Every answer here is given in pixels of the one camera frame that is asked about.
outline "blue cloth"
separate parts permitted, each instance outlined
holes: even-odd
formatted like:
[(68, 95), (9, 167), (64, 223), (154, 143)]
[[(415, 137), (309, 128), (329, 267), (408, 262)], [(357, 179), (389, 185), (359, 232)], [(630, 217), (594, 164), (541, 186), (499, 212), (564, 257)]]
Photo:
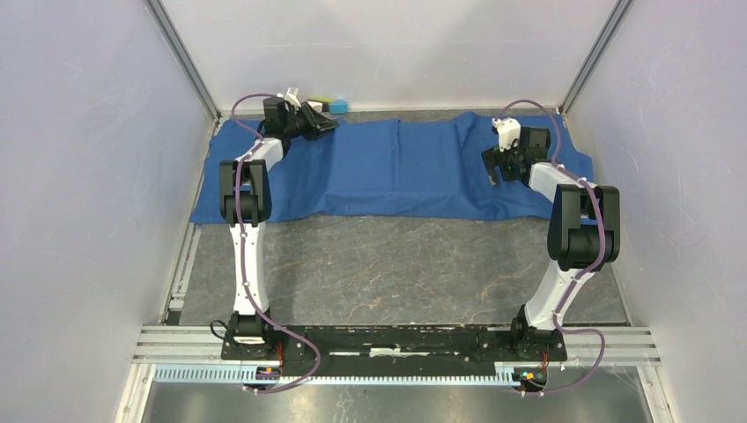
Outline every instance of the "blue cloth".
[[(519, 116), (521, 125), (550, 128), (546, 116)], [(573, 148), (563, 131), (558, 161), (591, 180), (591, 158)], [(247, 122), (256, 126), (257, 122)], [(315, 213), (502, 220), (548, 219), (551, 203), (521, 182), (491, 186), (480, 153), (498, 143), (491, 118), (464, 113), (440, 122), (399, 120), (347, 123), (316, 141), (294, 139), (269, 173), (270, 221)], [(255, 138), (228, 121), (213, 137), (204, 163), (200, 197), (190, 220), (225, 223), (218, 204), (218, 163), (246, 152)]]

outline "purple cable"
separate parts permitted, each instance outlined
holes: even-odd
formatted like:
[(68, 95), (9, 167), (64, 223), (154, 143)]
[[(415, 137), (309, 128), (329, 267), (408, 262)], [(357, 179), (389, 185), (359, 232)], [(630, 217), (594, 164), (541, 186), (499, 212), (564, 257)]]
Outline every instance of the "purple cable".
[(233, 107), (231, 108), (231, 119), (233, 119), (234, 121), (236, 121), (236, 123), (239, 126), (241, 126), (243, 129), (248, 130), (249, 132), (255, 134), (255, 136), (257, 138), (264, 139), (263, 135), (261, 133), (259, 133), (258, 130), (252, 128), (251, 126), (249, 126), (247, 124), (245, 124), (244, 122), (240, 121), (238, 117), (236, 117), (236, 108), (241, 104), (241, 102), (244, 101), (244, 100), (247, 100), (247, 99), (253, 99), (255, 97), (275, 97), (275, 96), (272, 95), (272, 94), (258, 93), (258, 94), (245, 95), (245, 96), (241, 97), (240, 99), (236, 100), (235, 103), (233, 103)]
[[(233, 108), (231, 109), (231, 118), (236, 120), (235, 118), (235, 111), (236, 106), (239, 105), (242, 101), (246, 99), (250, 99), (253, 97), (272, 97), (272, 94), (250, 94), (244, 97), (241, 97), (239, 100), (236, 101), (236, 103), (233, 104)], [(260, 134), (257, 130), (254, 128), (244, 124), (243, 122), (236, 120), (236, 122), (242, 126), (243, 128), (249, 130), (250, 132), (256, 134), (260, 140), (263, 139), (262, 134)], [(238, 169), (242, 169), (244, 166), (244, 162), (256, 151), (258, 150), (262, 144), (255, 144), (247, 154), (245, 154), (240, 160)], [(247, 298), (249, 299), (249, 302), (252, 304), (252, 307), (254, 308), (255, 312), (268, 324), (271, 324), (273, 328), (276, 330), (280, 330), (285, 335), (288, 335), (291, 338), (296, 338), (300, 342), (303, 342), (304, 344), (308, 345), (309, 348), (314, 350), (314, 354), (316, 354), (316, 358), (314, 359), (314, 366), (311, 367), (311, 370), (309, 370), (305, 375), (301, 376), (300, 378), (296, 379), (293, 382), (287, 383), (283, 386), (280, 386), (278, 388), (273, 388), (271, 390), (254, 390), (255, 394), (277, 394), (278, 392), (283, 392), (284, 390), (290, 390), (298, 386), (300, 383), (311, 377), (314, 373), (316, 373), (316, 370), (319, 368), (319, 365), (321, 364), (320, 358), (322, 356), (322, 352), (319, 351), (319, 348), (314, 345), (311, 341), (308, 339), (302, 337), (301, 335), (297, 333), (293, 333), (292, 331), (284, 328), (274, 320), (270, 319), (268, 315), (265, 315), (262, 310), (257, 305), (256, 301), (252, 295), (252, 293), (249, 291), (249, 282), (247, 281), (247, 262), (246, 258), (244, 257), (244, 252), (247, 247), (247, 232), (244, 227), (244, 219), (241, 216), (241, 201), (240, 201), (240, 195), (241, 195), (241, 172), (236, 172), (236, 178), (234, 180), (233, 185), (233, 192), (235, 194), (235, 207), (236, 207), (236, 219), (239, 221), (239, 228), (241, 229), (241, 242), (240, 242), (240, 256), (241, 256), (241, 282), (244, 286), (244, 292), (247, 294)]]
[(552, 157), (550, 158), (550, 162), (552, 163), (552, 166), (555, 167), (560, 173), (565, 174), (571, 179), (574, 179), (577, 181), (584, 189), (586, 189), (589, 198), (591, 199), (591, 206), (594, 209), (594, 215), (596, 216), (596, 228), (599, 233), (599, 254), (596, 256), (596, 260), (584, 268), (583, 270), (576, 273), (576, 275), (571, 280), (571, 283), (568, 284), (568, 289), (566, 289), (566, 292), (563, 294), (563, 297), (560, 299), (560, 302), (558, 303), (557, 308), (555, 309), (555, 312), (552, 314), (552, 323), (555, 325), (555, 327), (562, 333), (573, 335), (573, 334), (579, 334), (579, 333), (595, 333), (599, 337), (600, 341), (600, 347), (599, 347), (599, 355), (596, 356), (596, 360), (594, 361), (594, 364), (591, 366), (589, 371), (581, 377), (576, 382), (571, 383), (570, 385), (566, 385), (560, 388), (556, 388), (554, 390), (548, 390), (543, 392), (525, 392), (525, 395), (529, 395), (532, 397), (541, 397), (548, 394), (556, 394), (559, 392), (563, 392), (564, 390), (569, 390), (571, 388), (575, 388), (582, 383), (584, 383), (586, 380), (588, 380), (589, 377), (599, 368), (599, 364), (602, 362), (602, 357), (604, 357), (604, 349), (607, 347), (607, 342), (604, 339), (604, 334), (601, 330), (594, 329), (594, 328), (583, 328), (583, 329), (576, 329), (576, 330), (570, 330), (564, 328), (561, 324), (558, 322), (558, 313), (560, 310), (563, 309), (566, 302), (568, 302), (568, 298), (571, 296), (571, 292), (573, 289), (578, 285), (578, 279), (582, 278), (587, 273), (591, 272), (593, 269), (596, 268), (600, 263), (602, 263), (602, 260), (604, 259), (604, 252), (607, 249), (607, 239), (604, 236), (604, 222), (602, 220), (602, 211), (599, 209), (599, 200), (596, 198), (596, 195), (594, 194), (594, 190), (591, 189), (591, 186), (586, 182), (586, 180), (581, 179), (578, 175), (574, 174), (570, 170), (566, 169), (565, 167), (562, 167), (558, 164), (557, 158), (558, 154), (560, 153), (560, 146), (563, 144), (563, 138), (562, 134), (560, 133), (560, 127), (558, 126), (558, 123), (555, 122), (555, 117), (546, 109), (543, 105), (539, 104), (538, 102), (534, 100), (528, 100), (528, 99), (521, 99), (516, 100), (508, 103), (507, 106), (502, 108), (498, 112), (498, 118), (500, 119), (500, 116), (506, 113), (506, 111), (519, 103), (528, 103), (533, 106), (536, 106), (540, 110), (542, 110), (547, 117), (550, 118), (552, 122), (552, 126), (555, 129), (555, 135), (558, 137), (558, 142), (555, 144), (555, 151), (552, 153)]

